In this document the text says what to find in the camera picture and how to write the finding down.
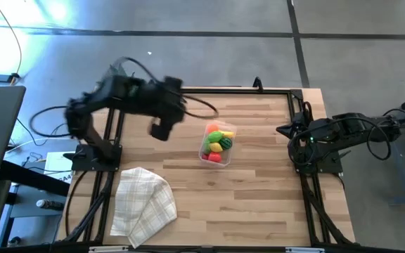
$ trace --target concrete floor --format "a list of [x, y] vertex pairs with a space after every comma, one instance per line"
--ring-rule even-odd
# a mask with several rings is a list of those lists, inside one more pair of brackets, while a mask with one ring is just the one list
[[[380, 115], [405, 101], [405, 0], [293, 0], [301, 33], [395, 34], [394, 39], [301, 39], [309, 85], [321, 88], [327, 113]], [[0, 0], [12, 25], [82, 30], [290, 33], [286, 0]], [[0, 17], [0, 25], [6, 25]], [[116, 58], [131, 56], [158, 77], [180, 77], [185, 85], [250, 86], [260, 76], [267, 87], [302, 87], [297, 49], [291, 37], [183, 37], [55, 35], [17, 30], [22, 46], [20, 85], [27, 93], [19, 118], [62, 105], [90, 91]], [[0, 28], [0, 73], [18, 65], [13, 35]], [[132, 65], [129, 72], [145, 77]], [[53, 129], [61, 112], [43, 118]], [[17, 125], [16, 143], [30, 137]], [[404, 155], [405, 131], [397, 142]], [[26, 147], [6, 159], [22, 162], [30, 151], [73, 149], [72, 141]], [[375, 160], [364, 146], [342, 163], [357, 242], [405, 249], [405, 205], [389, 206], [402, 194], [394, 160]], [[42, 238], [32, 243], [50, 241]]]

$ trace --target cloth napkin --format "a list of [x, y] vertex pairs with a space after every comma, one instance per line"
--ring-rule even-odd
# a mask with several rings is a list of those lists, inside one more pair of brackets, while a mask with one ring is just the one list
[[136, 248], [176, 218], [166, 180], [141, 167], [121, 172], [110, 235], [127, 236]]

